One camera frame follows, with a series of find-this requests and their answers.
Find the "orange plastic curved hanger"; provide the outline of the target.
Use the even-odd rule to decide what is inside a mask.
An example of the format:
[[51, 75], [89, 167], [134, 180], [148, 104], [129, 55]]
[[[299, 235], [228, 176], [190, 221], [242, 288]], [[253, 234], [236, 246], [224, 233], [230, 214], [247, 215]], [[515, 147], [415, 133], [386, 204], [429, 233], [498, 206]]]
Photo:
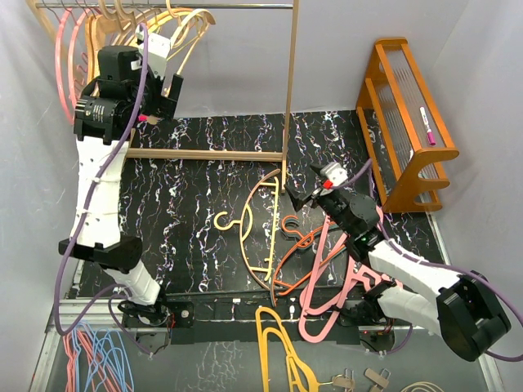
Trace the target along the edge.
[[[180, 25], [191, 12], [192, 9], [186, 7], [175, 8], [173, 12], [163, 11], [161, 13], [158, 13], [157, 9], [150, 9], [139, 16], [135, 16], [134, 21], [138, 24], [144, 22], [153, 32], [159, 32], [160, 28], [170, 20], [176, 20]], [[171, 49], [179, 47], [183, 43], [188, 35], [188, 31], [189, 27], [184, 27], [178, 35], [173, 34], [171, 36]], [[129, 42], [134, 33], [135, 28], [132, 26], [132, 23], [128, 21], [128, 23], [124, 25], [123, 32], [119, 33], [118, 37], [114, 39], [113, 44], [124, 44], [126, 40]]]

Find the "wooden hanger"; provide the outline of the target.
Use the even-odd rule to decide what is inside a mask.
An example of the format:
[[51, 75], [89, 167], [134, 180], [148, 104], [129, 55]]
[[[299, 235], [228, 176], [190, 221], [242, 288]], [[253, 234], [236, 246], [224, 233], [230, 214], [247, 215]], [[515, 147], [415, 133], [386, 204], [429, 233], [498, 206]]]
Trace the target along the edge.
[[106, 39], [122, 30], [122, 22], [115, 12], [106, 12], [95, 16], [91, 24], [92, 45], [95, 50], [101, 49]]
[[85, 24], [85, 40], [87, 46], [87, 82], [90, 82], [95, 76], [99, 74], [99, 66], [97, 65], [97, 53], [100, 50], [95, 50], [92, 45], [91, 24], [94, 15], [87, 18]]

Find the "pink curved wire hanger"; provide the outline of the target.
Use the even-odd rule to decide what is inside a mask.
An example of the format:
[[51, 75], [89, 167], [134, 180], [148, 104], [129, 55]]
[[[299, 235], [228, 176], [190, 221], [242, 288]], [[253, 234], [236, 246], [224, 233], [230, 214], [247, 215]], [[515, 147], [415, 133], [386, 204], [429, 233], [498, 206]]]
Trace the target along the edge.
[[100, 15], [98, 6], [77, 15], [67, 7], [59, 18], [55, 36], [55, 77], [60, 105], [67, 122], [74, 122], [74, 106], [87, 84], [87, 46], [79, 39], [90, 15]]

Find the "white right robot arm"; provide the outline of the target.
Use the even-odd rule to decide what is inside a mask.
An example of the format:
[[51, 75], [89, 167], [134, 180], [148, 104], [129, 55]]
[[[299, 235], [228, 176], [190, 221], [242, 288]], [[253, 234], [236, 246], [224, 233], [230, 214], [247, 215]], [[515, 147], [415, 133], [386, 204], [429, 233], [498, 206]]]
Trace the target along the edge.
[[351, 259], [389, 278], [368, 290], [359, 304], [370, 322], [401, 319], [422, 327], [468, 362], [488, 354], [511, 331], [502, 297], [482, 275], [431, 263], [402, 248], [383, 232], [375, 200], [348, 189], [356, 178], [339, 163], [312, 164], [311, 169], [320, 186], [308, 193], [284, 187], [293, 209], [320, 207], [347, 236]]

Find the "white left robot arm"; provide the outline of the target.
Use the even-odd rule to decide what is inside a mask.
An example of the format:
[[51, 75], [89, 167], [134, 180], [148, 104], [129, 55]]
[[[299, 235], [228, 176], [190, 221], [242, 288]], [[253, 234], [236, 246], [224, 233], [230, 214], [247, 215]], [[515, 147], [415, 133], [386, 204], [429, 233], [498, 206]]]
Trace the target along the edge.
[[60, 241], [59, 253], [101, 267], [127, 294], [119, 309], [158, 326], [166, 322], [169, 307], [141, 260], [141, 239], [120, 231], [119, 191], [131, 130], [142, 116], [173, 118], [183, 78], [174, 75], [165, 93], [169, 39], [142, 27], [136, 39], [136, 46], [99, 50], [100, 73], [75, 105], [78, 201], [74, 228]]

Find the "beige plastic hanger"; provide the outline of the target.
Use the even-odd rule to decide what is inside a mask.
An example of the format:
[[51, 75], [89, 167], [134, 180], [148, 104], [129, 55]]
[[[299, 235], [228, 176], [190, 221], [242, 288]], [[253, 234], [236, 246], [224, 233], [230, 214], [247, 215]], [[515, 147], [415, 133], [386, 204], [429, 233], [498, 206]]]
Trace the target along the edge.
[[132, 38], [136, 27], [156, 17], [158, 11], [147, 4], [138, 4], [135, 1], [115, 1], [114, 6], [121, 22], [120, 32], [113, 41], [116, 45], [124, 44], [128, 38]]

